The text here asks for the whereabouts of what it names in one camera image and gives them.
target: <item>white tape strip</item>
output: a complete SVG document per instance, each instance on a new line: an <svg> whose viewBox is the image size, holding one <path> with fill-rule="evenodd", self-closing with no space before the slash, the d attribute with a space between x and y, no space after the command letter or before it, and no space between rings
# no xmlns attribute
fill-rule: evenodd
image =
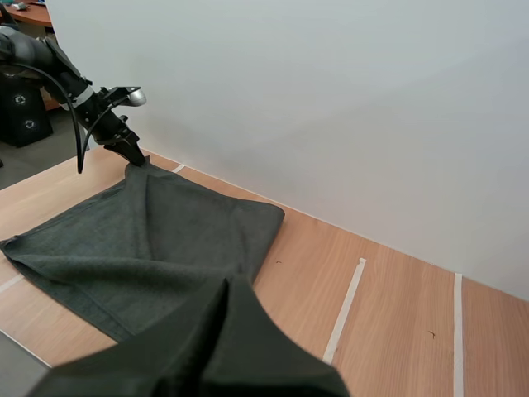
<svg viewBox="0 0 529 397"><path fill-rule="evenodd" d="M338 342L340 341L341 332L346 325L347 315L349 314L350 306L353 304L353 299L355 298L356 289L360 282L360 277L362 277L362 272L364 271L365 259L360 258L360 263L356 266L355 273L353 278L350 280L349 289L347 290L346 298L344 303L341 305L340 313L334 324L334 329L332 330L331 337L327 343L327 349L325 349L325 354L323 355L323 360L327 364L332 363L334 358L334 353L338 348Z"/></svg>
<svg viewBox="0 0 529 397"><path fill-rule="evenodd" d="M48 366L49 368L51 368L51 365L48 364L46 361L42 360L40 357L38 357L34 352L32 352L31 350L27 349L24 345L22 345L21 343L19 343L18 340L16 339L13 339L11 337L11 335L8 335L6 334L3 330L0 329L0 332L3 333L6 337L8 337L9 339L11 339L12 341L14 341L18 346L20 346L22 349L24 349L26 352L28 352L30 355L32 355L33 357L35 357L35 359L37 359L38 361L42 362L42 364L44 364L45 366Z"/></svg>
<svg viewBox="0 0 529 397"><path fill-rule="evenodd" d="M173 172L174 172L175 174L177 174L178 172L180 172L180 171L183 170L184 168L185 168L185 165L181 164L181 165L179 165L178 167L176 167L176 168L173 170Z"/></svg>
<svg viewBox="0 0 529 397"><path fill-rule="evenodd" d="M461 298L463 276L454 278L454 397L464 397L463 372L463 301Z"/></svg>
<svg viewBox="0 0 529 397"><path fill-rule="evenodd" d="M3 291L6 291L6 290L10 289L11 287L13 287L13 285L15 285L18 281L22 280L23 278L24 278L23 275L16 275L15 277L10 279L9 281L6 281L2 285L0 285L0 294Z"/></svg>

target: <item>wooden table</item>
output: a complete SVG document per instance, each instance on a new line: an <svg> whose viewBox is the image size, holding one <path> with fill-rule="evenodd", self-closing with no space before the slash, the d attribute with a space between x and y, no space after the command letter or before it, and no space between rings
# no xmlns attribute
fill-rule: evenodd
<svg viewBox="0 0 529 397"><path fill-rule="evenodd" d="M37 26L52 27L50 14L45 6L31 4L31 1L24 1L24 3L29 6L25 11L17 11L11 6L6 6L6 10L17 21L27 22Z"/></svg>
<svg viewBox="0 0 529 397"><path fill-rule="evenodd" d="M152 162L178 166L157 155ZM0 190L0 240L114 185L125 165L97 148L87 154L82 175L71 159ZM222 194L272 203L188 167L178 172ZM275 204L285 211L284 224L254 288L278 327L323 357L365 258L332 364L357 397L452 396L454 274ZM463 279L462 305L465 397L528 396L529 303ZM114 343L21 277L1 254L0 329L52 366Z"/></svg>

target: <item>speaker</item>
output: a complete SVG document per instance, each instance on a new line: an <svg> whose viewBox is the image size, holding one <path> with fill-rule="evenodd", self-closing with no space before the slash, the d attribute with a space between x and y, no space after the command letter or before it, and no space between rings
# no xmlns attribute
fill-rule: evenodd
<svg viewBox="0 0 529 397"><path fill-rule="evenodd" d="M22 147L52 133L41 91L24 79L0 74L0 140Z"/></svg>

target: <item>white wall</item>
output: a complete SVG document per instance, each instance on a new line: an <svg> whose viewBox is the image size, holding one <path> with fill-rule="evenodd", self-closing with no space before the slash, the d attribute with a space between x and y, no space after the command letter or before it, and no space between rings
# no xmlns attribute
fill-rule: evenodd
<svg viewBox="0 0 529 397"><path fill-rule="evenodd" d="M527 0L48 3L144 147L529 299Z"/></svg>

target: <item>desk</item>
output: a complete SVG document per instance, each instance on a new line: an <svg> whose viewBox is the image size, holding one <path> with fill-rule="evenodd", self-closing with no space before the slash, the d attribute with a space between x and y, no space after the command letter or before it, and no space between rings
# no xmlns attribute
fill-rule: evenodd
<svg viewBox="0 0 529 397"><path fill-rule="evenodd" d="M155 165L178 163L152 155ZM126 162L97 148L0 191L0 239L36 227L123 178ZM222 194L274 203L191 168L179 175ZM277 204L284 224L254 288L286 335L322 357L355 273L358 289L334 366L353 395L452 396L452 272ZM467 279L462 288L465 396L529 395L529 303ZM52 366L114 341L23 279L0 254L0 329Z"/></svg>
<svg viewBox="0 0 529 397"><path fill-rule="evenodd" d="M6 6L6 10L17 21L27 22L37 26L52 27L50 14L46 7L31 4L30 1L25 1L25 3L29 5L25 11L17 11L11 6Z"/></svg>

